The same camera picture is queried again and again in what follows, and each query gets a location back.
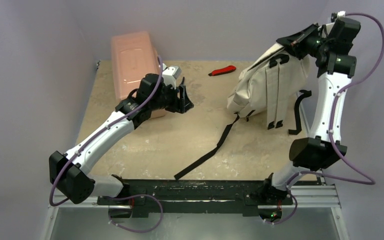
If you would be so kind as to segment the cream canvas backpack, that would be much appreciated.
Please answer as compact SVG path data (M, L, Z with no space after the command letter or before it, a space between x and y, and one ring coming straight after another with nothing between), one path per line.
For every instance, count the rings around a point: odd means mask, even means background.
M288 162L300 110L296 93L306 84L310 60L270 47L240 73L191 82L196 108L190 152L175 179L263 179Z

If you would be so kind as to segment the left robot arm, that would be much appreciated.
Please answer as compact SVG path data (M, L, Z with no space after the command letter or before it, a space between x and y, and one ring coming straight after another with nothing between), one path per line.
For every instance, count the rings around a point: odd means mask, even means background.
M118 205L126 203L129 191L122 178L92 176L94 165L119 140L149 120L152 112L165 110L184 114L193 107L184 81L179 85L167 84L162 74L146 74L139 87L121 100L107 120L85 140L64 153L55 151L50 155L50 205L57 207L64 203L63 200L53 201L55 190L74 204L91 196L107 197Z

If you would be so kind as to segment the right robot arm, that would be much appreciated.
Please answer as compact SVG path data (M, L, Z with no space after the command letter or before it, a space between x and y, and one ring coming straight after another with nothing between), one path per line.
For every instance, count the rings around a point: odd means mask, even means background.
M308 136L292 142L290 163L274 172L271 183L260 191L262 200L268 204L278 200L280 191L286 191L303 175L329 168L347 152L347 147L341 145L341 119L346 86L352 83L357 65L356 57L349 52L361 24L340 17L330 26L312 24L298 33L276 40L300 60L308 56L315 58L318 99Z

